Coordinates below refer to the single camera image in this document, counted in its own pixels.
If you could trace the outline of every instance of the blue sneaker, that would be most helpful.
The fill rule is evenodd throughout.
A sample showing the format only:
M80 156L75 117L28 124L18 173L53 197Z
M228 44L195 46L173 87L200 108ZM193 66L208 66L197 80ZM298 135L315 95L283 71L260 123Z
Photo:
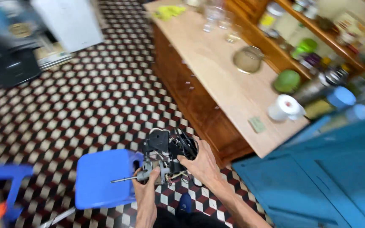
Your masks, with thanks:
M192 203L191 203L191 196L187 193L184 193L181 195L181 198L180 198L180 202L178 203L178 211L185 211L187 213L190 213L191 212L191 206L192 206Z

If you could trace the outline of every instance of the blue cabinet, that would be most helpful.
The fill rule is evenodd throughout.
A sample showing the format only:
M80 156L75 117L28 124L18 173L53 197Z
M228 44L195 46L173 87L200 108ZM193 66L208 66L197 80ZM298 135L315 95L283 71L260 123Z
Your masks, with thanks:
M365 228L364 129L359 122L232 166L277 227Z

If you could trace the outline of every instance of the blue plastic stool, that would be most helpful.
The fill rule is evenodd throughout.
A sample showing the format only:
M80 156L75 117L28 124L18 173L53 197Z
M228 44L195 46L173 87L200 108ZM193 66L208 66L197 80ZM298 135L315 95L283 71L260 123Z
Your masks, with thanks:
M143 154L127 149L81 156L75 179L75 207L111 208L136 201L131 180L111 183L111 180L131 177L135 171L134 163L141 167Z
M7 211L4 215L4 222L15 221L21 214L23 208L15 207L14 203L18 196L19 188L21 187L21 181L27 176L33 175L33 167L29 165L2 165L0 166L0 181L12 180L11 189L9 190L7 198Z

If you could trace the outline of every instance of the wooden countertop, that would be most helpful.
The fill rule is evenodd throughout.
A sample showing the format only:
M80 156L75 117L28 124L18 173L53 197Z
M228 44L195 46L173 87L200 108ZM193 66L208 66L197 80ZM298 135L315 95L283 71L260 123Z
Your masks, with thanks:
M179 4L180 0L157 0L144 7L152 15L159 6ZM309 123L304 117L280 123L268 117L267 108L278 96L271 89L277 74L265 62L257 73L239 72L232 56L247 45L244 41L226 42L227 31L219 27L204 32L205 19L190 7L167 22L158 18L153 21L259 157L266 156ZM264 132L256 133L248 122L257 116L266 126Z

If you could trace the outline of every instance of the patterned tile floor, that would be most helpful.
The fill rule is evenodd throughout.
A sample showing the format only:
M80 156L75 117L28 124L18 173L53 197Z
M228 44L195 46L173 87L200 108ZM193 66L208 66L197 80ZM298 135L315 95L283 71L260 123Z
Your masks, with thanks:
M136 0L100 2L112 26L105 42L75 53L71 63L40 78L0 89L0 164L28 163L34 176L22 182L17 203L24 207L15 227L37 227L74 206L77 160L86 153L114 148L137 150L153 127L179 126L194 131L155 75L153 45L145 12ZM221 170L236 194L259 212L264 210L237 174ZM7 193L9 183L0 182ZM171 212L189 192L196 211L234 222L206 187L178 182L156 189L156 203ZM136 204L78 210L57 227L133 227Z

